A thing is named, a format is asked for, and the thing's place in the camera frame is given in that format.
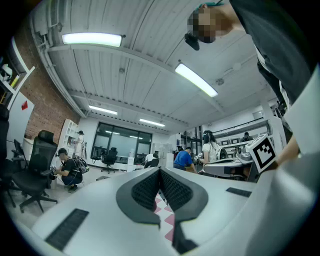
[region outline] fisheye view ceiling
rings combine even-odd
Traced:
[[[200,3],[51,1],[47,11],[42,2],[31,13],[30,26],[48,74],[78,114],[172,134],[256,106],[258,93],[275,98],[257,69],[250,35],[232,31],[213,44],[200,42],[199,51],[185,42],[186,20]],[[75,33],[119,35],[121,45],[63,40]],[[217,95],[211,97],[177,73],[179,63]]]

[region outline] brick wall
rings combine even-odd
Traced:
[[[20,89],[20,92],[34,104],[25,134],[34,139],[41,130],[47,130],[54,133],[53,140],[58,143],[65,119],[71,119],[78,124],[80,116],[68,104],[48,75],[39,57],[27,19],[21,24],[14,39],[28,69],[35,67]]]

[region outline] white ceiling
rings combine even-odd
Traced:
[[[244,32],[233,31],[211,44],[200,42],[199,51],[184,42],[187,18],[201,0],[58,2],[62,30],[53,27],[45,35],[53,42],[48,55],[63,86],[84,113],[90,111],[91,104],[117,111],[116,118],[127,123],[140,124],[140,118],[162,122],[165,127],[160,130],[173,133],[256,106],[256,93],[267,88],[257,69],[251,37]],[[43,26],[48,29],[39,18],[47,15],[46,8],[39,7],[33,14],[36,34]],[[63,34],[79,32],[126,37],[120,48],[63,45]],[[176,74],[179,60],[212,85],[218,95],[210,98]],[[236,63],[241,64],[240,70],[232,69]],[[224,79],[221,86],[215,82],[219,78]],[[275,97],[267,92],[267,100]],[[94,117],[98,114],[88,113]],[[110,120],[111,115],[103,118]]]

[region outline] white shirt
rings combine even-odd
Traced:
[[[82,145],[84,143],[84,136],[79,135],[78,143],[76,144],[75,148],[75,155],[78,157],[82,157]]]
[[[218,160],[217,153],[220,149],[221,147],[215,142],[206,143],[202,146],[203,152],[209,152],[209,163],[213,163]]]
[[[155,159],[154,154],[147,154],[145,157],[145,162],[150,162],[152,159]]]

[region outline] black mesh panel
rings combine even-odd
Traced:
[[[134,185],[131,191],[133,199],[141,206],[153,211],[155,197],[159,191],[159,172],[156,171],[154,174],[140,181]]]
[[[178,210],[193,197],[191,188],[173,178],[166,172],[161,170],[159,178],[160,189],[173,211]]]

